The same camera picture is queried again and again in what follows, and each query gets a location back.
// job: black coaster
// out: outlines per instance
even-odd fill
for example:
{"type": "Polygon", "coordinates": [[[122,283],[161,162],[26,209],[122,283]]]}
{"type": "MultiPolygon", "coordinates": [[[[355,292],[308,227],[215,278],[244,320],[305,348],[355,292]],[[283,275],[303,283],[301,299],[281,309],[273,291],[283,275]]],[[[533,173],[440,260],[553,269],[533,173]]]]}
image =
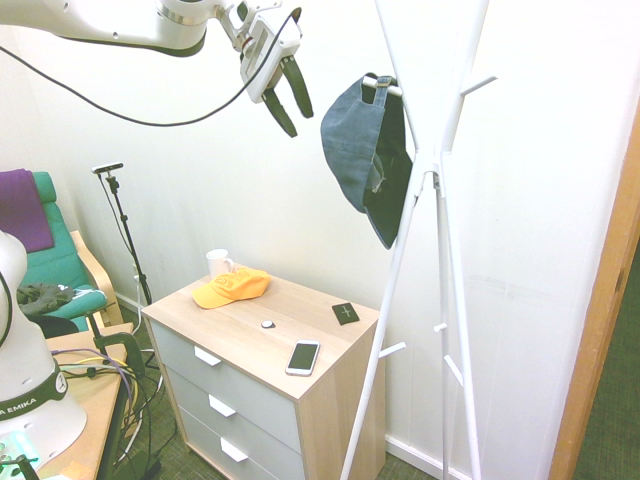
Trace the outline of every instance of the black coaster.
{"type": "Polygon", "coordinates": [[[334,305],[331,308],[333,308],[333,313],[335,313],[336,317],[338,317],[338,321],[340,322],[340,325],[344,325],[346,323],[351,323],[351,322],[357,322],[358,320],[360,320],[360,318],[358,317],[358,314],[353,309],[353,305],[351,305],[350,303],[342,303],[340,305],[334,305]]]}

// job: denim cap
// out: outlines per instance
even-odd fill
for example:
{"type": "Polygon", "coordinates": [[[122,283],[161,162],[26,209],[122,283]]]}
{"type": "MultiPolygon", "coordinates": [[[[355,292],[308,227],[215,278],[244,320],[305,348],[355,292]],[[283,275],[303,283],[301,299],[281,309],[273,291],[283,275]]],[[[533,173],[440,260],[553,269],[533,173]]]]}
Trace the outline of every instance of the denim cap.
{"type": "Polygon", "coordinates": [[[377,79],[376,88],[360,78],[329,108],[322,120],[322,148],[342,193],[366,213],[378,238],[391,248],[398,235],[411,176],[405,148],[402,99],[387,95],[392,77],[377,79]]]}

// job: grey drawer front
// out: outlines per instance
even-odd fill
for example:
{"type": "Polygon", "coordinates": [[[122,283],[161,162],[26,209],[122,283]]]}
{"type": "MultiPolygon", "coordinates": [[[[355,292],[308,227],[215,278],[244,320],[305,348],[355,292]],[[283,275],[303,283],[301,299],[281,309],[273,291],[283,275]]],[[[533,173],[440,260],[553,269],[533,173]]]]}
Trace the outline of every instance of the grey drawer front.
{"type": "Polygon", "coordinates": [[[209,405],[209,395],[167,367],[169,381],[181,408],[249,455],[279,480],[304,479],[302,456],[239,413],[228,417],[209,405]]]}
{"type": "Polygon", "coordinates": [[[277,480],[251,458],[236,462],[222,451],[220,437],[194,418],[187,411],[180,409],[180,416],[191,445],[204,454],[212,463],[218,465],[234,480],[277,480]]]}
{"type": "Polygon", "coordinates": [[[151,321],[164,364],[243,417],[301,453],[295,406],[274,390],[230,367],[211,366],[196,357],[193,344],[151,321]]]}

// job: yellow cap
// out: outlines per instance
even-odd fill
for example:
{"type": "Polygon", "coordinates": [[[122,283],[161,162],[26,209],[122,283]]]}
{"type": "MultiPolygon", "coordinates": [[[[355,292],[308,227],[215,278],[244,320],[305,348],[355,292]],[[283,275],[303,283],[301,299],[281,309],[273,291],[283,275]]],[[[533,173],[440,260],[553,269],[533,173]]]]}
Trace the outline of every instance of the yellow cap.
{"type": "Polygon", "coordinates": [[[218,275],[206,285],[196,288],[191,295],[202,308],[217,308],[236,300],[259,297],[270,280],[267,272],[240,268],[237,272],[218,275]]]}

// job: floor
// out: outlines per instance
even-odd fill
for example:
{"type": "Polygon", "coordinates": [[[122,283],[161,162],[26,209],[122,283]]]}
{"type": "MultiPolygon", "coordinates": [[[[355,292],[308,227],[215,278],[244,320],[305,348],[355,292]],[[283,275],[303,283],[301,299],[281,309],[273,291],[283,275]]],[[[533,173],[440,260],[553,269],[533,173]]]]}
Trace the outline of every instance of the floor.
{"type": "MultiPolygon", "coordinates": [[[[136,316],[130,311],[123,309],[125,321],[137,321],[136,316]]],[[[149,337],[144,330],[144,325],[136,334],[140,348],[151,348],[149,337]]],[[[148,369],[148,375],[152,378],[158,377],[158,371],[148,369]]],[[[145,390],[148,395],[154,391],[154,384],[151,380],[145,382],[145,390]]],[[[159,453],[162,468],[158,474],[153,477],[154,480],[224,480],[221,474],[213,469],[204,460],[192,452],[187,452],[184,442],[180,434],[176,432],[175,417],[171,410],[168,396],[164,392],[164,388],[160,390],[158,395],[150,403],[151,405],[151,422],[143,423],[138,438],[136,439],[129,455],[131,456],[139,450],[151,450],[153,452],[162,449],[159,453]],[[149,444],[148,428],[151,427],[151,443],[149,444]]],[[[126,446],[126,442],[122,443],[122,448],[126,446]]],[[[123,460],[122,468],[126,467],[126,459],[123,460]]],[[[427,475],[409,465],[406,462],[387,453],[387,461],[377,477],[377,480],[435,480],[434,477],[427,475]]]]}
{"type": "Polygon", "coordinates": [[[640,480],[640,255],[609,345],[573,480],[640,480]]]}

